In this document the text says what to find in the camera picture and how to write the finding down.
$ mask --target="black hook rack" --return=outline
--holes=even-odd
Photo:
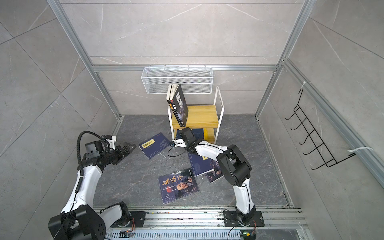
[[[299,106],[299,102],[300,102],[301,96],[303,95],[303,89],[300,89],[300,91],[299,91],[298,94],[300,94],[300,97],[299,97],[299,101],[297,102],[297,105],[293,108],[293,114],[292,114],[292,116],[290,116],[290,118],[288,118],[288,119],[285,118],[285,120],[290,120],[294,115],[296,115],[296,117],[300,120],[300,124],[299,124],[296,128],[294,128],[294,129],[291,128],[291,130],[296,130],[298,127],[300,127],[300,125],[303,125],[305,131],[307,132],[307,137],[305,138],[304,142],[303,142],[303,143],[299,142],[299,144],[300,144],[300,145],[303,145],[303,144],[307,141],[307,139],[309,138],[309,139],[311,139],[313,145],[315,146],[315,149],[313,149],[313,150],[310,151],[309,153],[303,153],[304,155],[308,155],[308,154],[312,153],[312,152],[315,151],[315,150],[317,150],[317,152],[320,154],[320,157],[321,157],[321,159],[323,160],[324,163],[323,163],[322,165],[318,166],[317,168],[311,168],[311,169],[312,169],[312,170],[316,170],[316,169],[318,169],[318,168],[321,168],[321,167],[324,166],[324,165],[327,166],[327,167],[332,167],[332,166],[334,166],[334,165],[336,165],[336,164],[341,163],[341,162],[344,161],[344,160],[347,160],[347,159],[350,158],[350,157],[355,156],[356,154],[355,154],[355,153],[352,153],[352,154],[348,155],[348,157],[344,158],[344,159],[341,160],[341,161],[337,161],[337,160],[335,159],[335,157],[332,155],[331,151],[328,149],[327,145],[325,144],[325,142],[324,142],[323,139],[321,138],[320,134],[317,132],[316,128],[313,126],[313,124],[312,124],[311,121],[308,119],[308,117],[307,117],[307,115],[305,114],[305,112],[304,112],[304,111],[301,109],[301,107]],[[297,111],[298,111],[298,110],[300,110],[300,111],[304,114],[305,118],[304,118],[303,120],[301,120],[300,117],[299,117],[299,115],[297,114]],[[306,120],[307,120],[307,121],[310,123],[310,125],[313,127],[313,130],[312,130],[311,132],[308,132],[308,129],[307,129],[307,128],[305,127],[305,125],[303,124],[304,121],[306,121]],[[315,133],[318,135],[318,137],[320,138],[320,140],[321,140],[321,144],[318,145],[318,146],[316,146],[314,140],[313,140],[312,137],[311,137],[311,134],[312,134],[313,132],[315,132]],[[331,160],[329,160],[329,161],[325,161],[323,155],[322,155],[321,152],[319,151],[319,147],[321,147],[322,145],[324,145],[325,148],[328,150],[329,154],[330,154],[331,157],[332,157]]]

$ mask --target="book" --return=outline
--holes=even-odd
[[[168,147],[169,143],[170,141],[162,133],[158,133],[150,139],[140,143],[139,147],[148,159],[151,159]]]
[[[220,165],[217,161],[212,160],[211,164],[212,164],[212,167],[214,168],[214,170],[211,172],[207,172],[205,174],[205,176],[208,178],[208,181],[210,183],[213,183],[217,179],[222,178],[224,176],[224,174],[223,174],[223,171],[221,171]]]
[[[208,136],[207,130],[204,128],[194,128],[191,130],[192,130],[193,135],[196,137],[196,139],[205,140]],[[179,133],[180,133],[180,129],[178,129],[176,131],[175,139],[181,139],[181,135]]]
[[[167,102],[180,127],[185,127],[188,118],[188,107],[181,84],[177,83],[168,85]]]
[[[188,157],[189,162],[191,163],[192,171],[195,176],[199,176],[206,172],[211,172],[214,170],[212,165],[212,159],[191,153],[188,153]]]
[[[159,177],[163,204],[199,191],[191,168]]]

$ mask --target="mesh basket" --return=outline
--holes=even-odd
[[[211,93],[213,79],[210,67],[146,67],[141,75],[148,94],[166,94],[172,83],[180,83],[183,93]]]

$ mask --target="yellow label on blue book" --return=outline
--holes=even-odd
[[[151,139],[148,142],[143,143],[141,146],[143,148],[146,148],[146,147],[149,147],[151,144],[154,144],[154,143],[155,143],[155,140]]]

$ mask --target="zip tie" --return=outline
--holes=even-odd
[[[301,88],[303,88],[304,84],[306,84],[306,83],[310,83],[310,82],[306,82],[306,81],[304,81],[304,82],[303,82],[303,85],[301,86]]]
[[[360,150],[360,149],[370,149],[370,150],[373,150],[373,148],[371,148],[371,147],[358,147],[358,148],[355,148],[355,149],[352,149],[352,150],[347,150],[347,152],[354,152],[354,151]]]

